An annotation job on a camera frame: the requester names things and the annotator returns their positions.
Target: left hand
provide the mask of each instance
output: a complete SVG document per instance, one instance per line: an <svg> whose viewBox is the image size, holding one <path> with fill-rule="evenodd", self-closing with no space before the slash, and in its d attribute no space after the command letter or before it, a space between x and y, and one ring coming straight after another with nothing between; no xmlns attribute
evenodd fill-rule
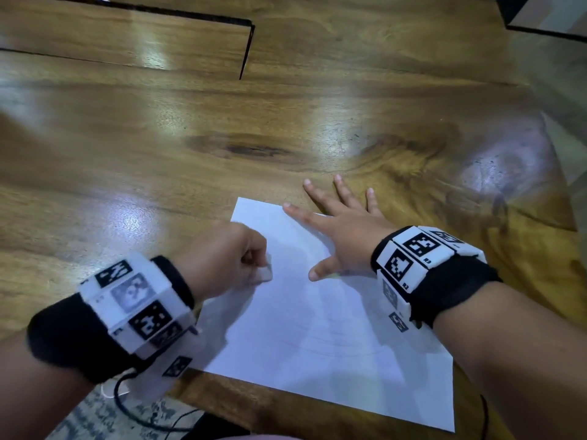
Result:
<svg viewBox="0 0 587 440"><path fill-rule="evenodd" d="M169 256L190 288L196 305L232 288L253 284L257 267L267 266L267 240L239 222L219 222Z"/></svg>

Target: wristband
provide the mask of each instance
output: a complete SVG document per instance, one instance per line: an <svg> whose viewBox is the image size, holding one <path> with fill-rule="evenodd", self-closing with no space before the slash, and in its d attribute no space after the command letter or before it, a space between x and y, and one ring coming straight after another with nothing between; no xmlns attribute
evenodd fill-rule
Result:
<svg viewBox="0 0 587 440"><path fill-rule="evenodd" d="M435 227L404 227L384 238L371 256L371 268L396 312L390 319L401 332L471 297L490 281L502 281L480 249Z"/></svg>
<svg viewBox="0 0 587 440"><path fill-rule="evenodd" d="M167 258L131 253L33 316L28 344L37 359L97 384L131 367L147 369L195 323L193 305Z"/></svg>

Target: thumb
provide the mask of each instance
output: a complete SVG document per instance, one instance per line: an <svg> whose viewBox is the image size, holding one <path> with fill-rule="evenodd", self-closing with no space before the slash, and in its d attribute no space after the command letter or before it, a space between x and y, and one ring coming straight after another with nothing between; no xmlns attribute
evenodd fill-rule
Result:
<svg viewBox="0 0 587 440"><path fill-rule="evenodd" d="M310 281L319 281L326 278L332 273L337 273L342 270L341 260L336 255L332 255L330 258L322 259L318 264L310 269L308 278Z"/></svg>

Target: forearm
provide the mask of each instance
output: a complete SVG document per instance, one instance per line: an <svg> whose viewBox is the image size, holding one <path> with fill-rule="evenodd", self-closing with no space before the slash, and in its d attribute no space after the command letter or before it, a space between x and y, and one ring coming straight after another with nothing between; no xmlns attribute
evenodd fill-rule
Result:
<svg viewBox="0 0 587 440"><path fill-rule="evenodd" d="M501 283L440 313L434 331L518 439L577 438L587 335Z"/></svg>
<svg viewBox="0 0 587 440"><path fill-rule="evenodd" d="M0 341L0 437L44 439L92 390L74 369L37 360L23 330Z"/></svg>

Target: right hand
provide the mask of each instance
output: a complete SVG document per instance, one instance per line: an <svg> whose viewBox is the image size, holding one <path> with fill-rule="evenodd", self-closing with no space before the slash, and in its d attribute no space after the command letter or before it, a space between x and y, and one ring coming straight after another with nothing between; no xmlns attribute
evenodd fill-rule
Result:
<svg viewBox="0 0 587 440"><path fill-rule="evenodd" d="M370 272L371 255L377 245L399 229L383 217L372 188L365 191L365 209L338 174L334 176L334 185L342 202L314 186L309 179L304 181L306 193L333 217L321 216L289 203L283 204L283 210L288 215L324 233L334 243L335 253L312 267L308 273L310 281L318 281L343 270Z"/></svg>

